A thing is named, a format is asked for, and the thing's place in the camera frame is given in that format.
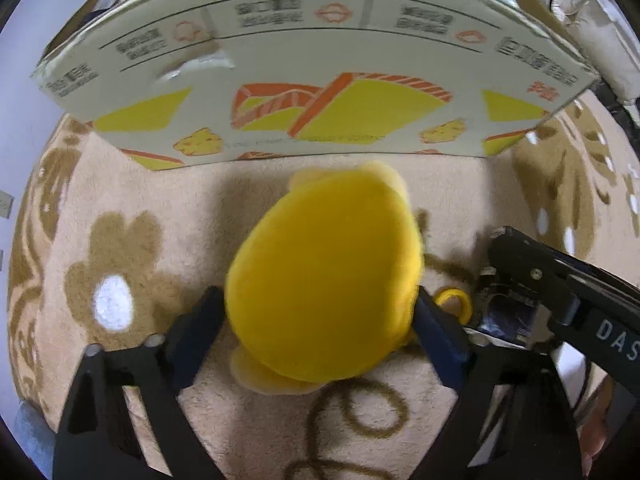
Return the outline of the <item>person's right hand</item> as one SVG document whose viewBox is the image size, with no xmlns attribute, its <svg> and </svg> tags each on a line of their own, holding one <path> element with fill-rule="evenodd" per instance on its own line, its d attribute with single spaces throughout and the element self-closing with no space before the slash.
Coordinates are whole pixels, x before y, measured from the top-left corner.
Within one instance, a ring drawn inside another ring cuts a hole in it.
<svg viewBox="0 0 640 480">
<path fill-rule="evenodd" d="M 579 436 L 582 453 L 582 476 L 587 478 L 598 454 L 603 450 L 608 437 L 608 412 L 614 398 L 615 382 L 608 376 L 602 382 L 596 403 Z"/>
</svg>

